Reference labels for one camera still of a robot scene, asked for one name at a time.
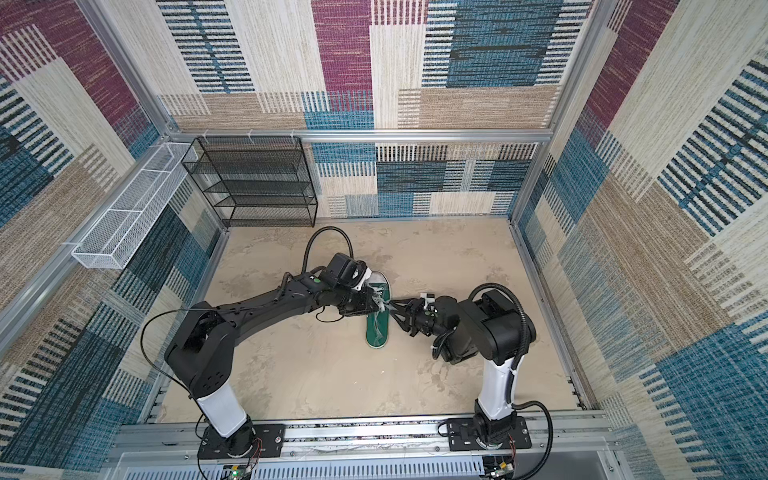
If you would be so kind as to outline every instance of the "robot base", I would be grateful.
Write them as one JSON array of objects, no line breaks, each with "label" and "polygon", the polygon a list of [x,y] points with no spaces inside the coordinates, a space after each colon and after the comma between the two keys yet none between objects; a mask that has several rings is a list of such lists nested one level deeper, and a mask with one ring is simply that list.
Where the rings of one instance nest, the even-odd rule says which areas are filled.
[{"label": "robot base", "polygon": [[261,458],[277,458],[283,450],[285,431],[286,426],[279,423],[250,425],[250,432],[245,427],[228,439],[222,439],[216,429],[209,426],[203,433],[203,441],[200,443],[197,457],[200,460],[232,458],[247,460],[254,453],[253,449],[258,444],[257,439],[261,439]]},{"label": "robot base", "polygon": [[[482,442],[478,440],[478,431],[473,419],[447,419],[448,444],[451,452],[465,452],[467,450],[485,449]],[[521,415],[515,415],[514,425],[508,430],[508,436],[512,437],[517,450],[531,448],[531,434],[528,431],[528,425]],[[509,437],[506,437],[499,449],[511,449]]]}]

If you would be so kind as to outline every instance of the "white wire basket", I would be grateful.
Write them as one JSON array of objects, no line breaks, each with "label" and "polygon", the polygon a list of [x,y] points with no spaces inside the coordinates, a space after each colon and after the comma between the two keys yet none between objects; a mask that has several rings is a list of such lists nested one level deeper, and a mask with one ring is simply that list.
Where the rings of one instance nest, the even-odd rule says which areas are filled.
[{"label": "white wire basket", "polygon": [[122,270],[187,175],[181,160],[196,161],[189,144],[166,143],[104,212],[72,256],[85,268]]}]

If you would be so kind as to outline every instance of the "robotic arm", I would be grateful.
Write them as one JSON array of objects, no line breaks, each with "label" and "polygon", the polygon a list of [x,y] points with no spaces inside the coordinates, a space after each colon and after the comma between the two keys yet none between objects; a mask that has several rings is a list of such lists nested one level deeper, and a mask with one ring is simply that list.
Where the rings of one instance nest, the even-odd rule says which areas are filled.
[{"label": "robotic arm", "polygon": [[[350,244],[350,255],[337,253],[328,266],[297,276],[286,273],[278,288],[248,300],[215,307],[201,302],[191,307],[164,358],[208,418],[213,429],[209,428],[205,436],[217,445],[217,452],[244,457],[251,452],[256,437],[253,423],[229,384],[234,349],[240,342],[280,320],[322,306],[336,306],[342,316],[366,315],[382,308],[377,292],[366,282],[370,268],[361,260],[355,261],[351,253]],[[487,291],[475,300],[483,290]],[[457,443],[457,449],[507,445],[511,432],[524,421],[514,410],[514,392],[519,366],[536,338],[535,328],[515,295],[502,285],[489,283],[462,301],[422,295],[392,300],[385,307],[411,336],[435,335],[433,358],[441,356],[451,364],[477,353],[485,358],[483,387],[475,401],[472,424],[467,419],[462,419],[461,425],[447,423],[449,434],[464,440],[460,442],[463,445]],[[470,437],[476,445],[467,440]]]}]

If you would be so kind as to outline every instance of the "beige work surface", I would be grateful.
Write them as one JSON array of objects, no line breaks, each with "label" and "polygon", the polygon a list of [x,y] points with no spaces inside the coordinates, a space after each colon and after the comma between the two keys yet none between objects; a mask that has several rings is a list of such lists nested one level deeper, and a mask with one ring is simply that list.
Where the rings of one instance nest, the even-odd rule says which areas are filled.
[{"label": "beige work surface", "polygon": [[[551,410],[576,408],[506,220],[459,217],[337,226],[352,239],[355,258],[387,276],[393,298],[432,292],[463,299],[488,281],[511,288],[538,332],[521,366],[517,401],[538,399]],[[300,272],[313,231],[232,229],[206,300],[231,303],[277,288],[283,272]],[[321,233],[308,269],[327,264],[337,251],[346,252],[343,238]],[[337,318],[336,309],[326,309],[320,318]],[[317,322],[314,313],[286,319],[237,347],[230,383],[254,419],[472,411],[482,387],[480,355],[458,365],[435,361],[430,350],[434,337],[411,338],[394,319],[381,349],[368,346],[365,334],[363,316],[337,323]],[[189,422],[199,414],[186,393],[171,384],[159,421]]]}]

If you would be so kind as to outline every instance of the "black wire mesh shelf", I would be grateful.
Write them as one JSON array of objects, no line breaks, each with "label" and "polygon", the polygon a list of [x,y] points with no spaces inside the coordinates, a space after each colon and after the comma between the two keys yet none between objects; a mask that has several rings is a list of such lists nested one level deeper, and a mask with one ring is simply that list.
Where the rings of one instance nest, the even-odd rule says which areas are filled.
[{"label": "black wire mesh shelf", "polygon": [[198,137],[184,168],[227,227],[314,227],[317,195],[301,140]]}]

